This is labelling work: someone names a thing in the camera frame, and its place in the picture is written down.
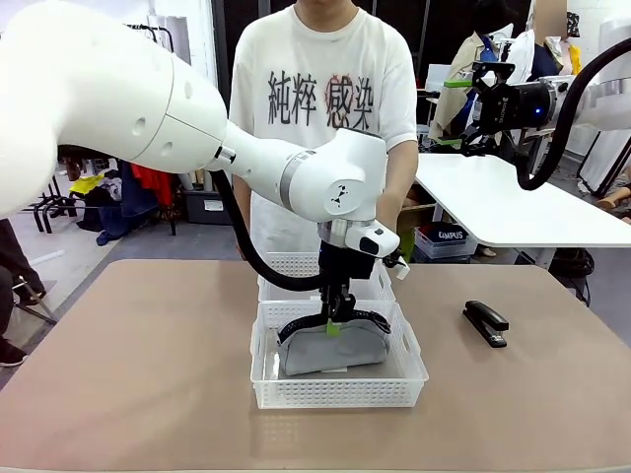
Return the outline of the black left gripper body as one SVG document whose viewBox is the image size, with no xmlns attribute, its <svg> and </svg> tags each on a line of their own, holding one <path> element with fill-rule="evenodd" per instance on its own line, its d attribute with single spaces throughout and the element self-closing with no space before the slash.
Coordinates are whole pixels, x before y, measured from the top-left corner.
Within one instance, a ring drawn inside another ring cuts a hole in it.
<svg viewBox="0 0 631 473">
<path fill-rule="evenodd" d="M 320 293 L 327 297 L 330 293 L 338 293 L 338 287 L 349 288 L 351 280 L 369 280 L 373 271 L 373 256 L 323 241 L 318 266 L 319 273 L 324 277 Z"/>
</svg>

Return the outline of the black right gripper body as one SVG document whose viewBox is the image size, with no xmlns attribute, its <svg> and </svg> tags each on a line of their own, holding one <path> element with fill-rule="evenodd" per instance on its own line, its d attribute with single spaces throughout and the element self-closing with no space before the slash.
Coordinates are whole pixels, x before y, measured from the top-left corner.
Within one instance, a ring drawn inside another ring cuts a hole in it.
<svg viewBox="0 0 631 473">
<path fill-rule="evenodd" d="M 540 82 L 496 84 L 480 94 L 480 130 L 540 128 L 549 121 L 553 97 Z"/>
</svg>

